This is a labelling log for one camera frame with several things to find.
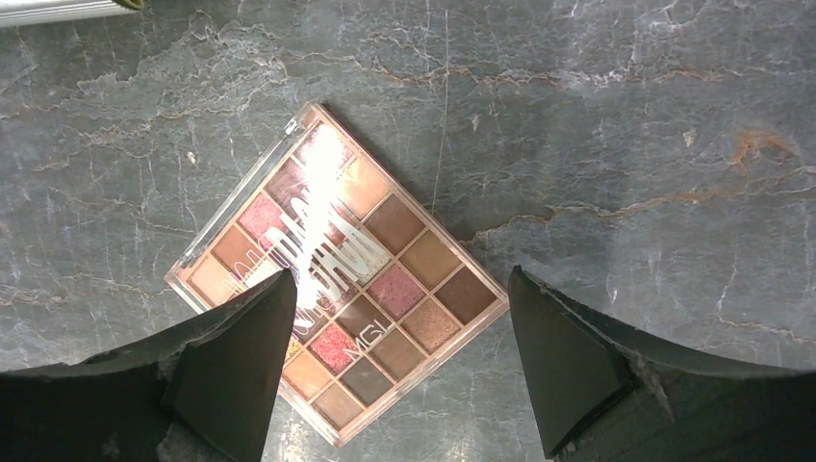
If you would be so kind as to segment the eyeshadow palette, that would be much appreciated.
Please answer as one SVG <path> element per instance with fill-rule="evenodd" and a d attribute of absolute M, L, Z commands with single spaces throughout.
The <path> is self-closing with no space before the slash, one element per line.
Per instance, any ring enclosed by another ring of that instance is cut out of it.
<path fill-rule="evenodd" d="M 308 103 L 166 274 L 196 312 L 289 270 L 280 395 L 330 444 L 359 434 L 508 308 L 506 292 Z"/>

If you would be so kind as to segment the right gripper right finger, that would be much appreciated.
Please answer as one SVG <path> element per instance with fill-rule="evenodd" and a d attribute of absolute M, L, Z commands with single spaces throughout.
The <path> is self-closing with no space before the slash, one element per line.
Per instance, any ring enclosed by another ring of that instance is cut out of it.
<path fill-rule="evenodd" d="M 512 269 L 523 374 L 552 461 L 811 461 L 815 374 L 695 350 Z"/>

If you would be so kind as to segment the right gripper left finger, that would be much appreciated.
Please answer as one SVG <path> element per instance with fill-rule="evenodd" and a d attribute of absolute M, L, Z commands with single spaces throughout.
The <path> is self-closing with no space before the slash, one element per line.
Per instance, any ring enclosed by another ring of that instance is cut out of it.
<path fill-rule="evenodd" d="M 5 461 L 258 461 L 295 315 L 281 270 L 83 362 L 1 375 Z"/>

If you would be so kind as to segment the green makeup organizer box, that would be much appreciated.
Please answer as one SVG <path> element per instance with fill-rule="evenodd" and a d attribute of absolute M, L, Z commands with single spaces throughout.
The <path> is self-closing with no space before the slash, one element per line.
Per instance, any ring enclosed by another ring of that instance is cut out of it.
<path fill-rule="evenodd" d="M 140 13 L 142 0 L 1 0 L 1 28 Z"/>

